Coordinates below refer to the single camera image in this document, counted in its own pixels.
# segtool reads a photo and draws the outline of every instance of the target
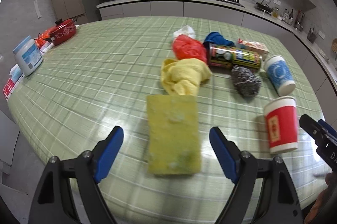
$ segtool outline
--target white bottle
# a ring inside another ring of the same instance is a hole
[[[37,48],[35,41],[30,37],[26,37],[13,50],[14,59],[21,68],[25,76],[33,73],[43,60],[41,51]]]

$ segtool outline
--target red pot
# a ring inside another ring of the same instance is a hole
[[[54,45],[59,45],[76,33],[76,26],[74,20],[67,19],[62,22],[62,19],[55,22],[56,26],[53,27],[49,33]]]

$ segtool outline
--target blue paper cup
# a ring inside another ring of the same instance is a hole
[[[264,69],[280,97],[295,90],[292,74],[281,55],[274,55],[265,61]]]

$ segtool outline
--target floor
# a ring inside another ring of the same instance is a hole
[[[21,224],[28,223],[31,201],[43,169],[44,165],[20,133],[15,146],[11,171],[9,175],[3,174],[0,193]],[[79,193],[73,192],[73,196],[81,223],[90,224]],[[116,221],[118,224],[127,224],[119,219]]]

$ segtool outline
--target red plastic bag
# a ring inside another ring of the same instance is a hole
[[[196,58],[207,63],[205,47],[186,35],[179,35],[173,41],[172,50],[178,60]]]

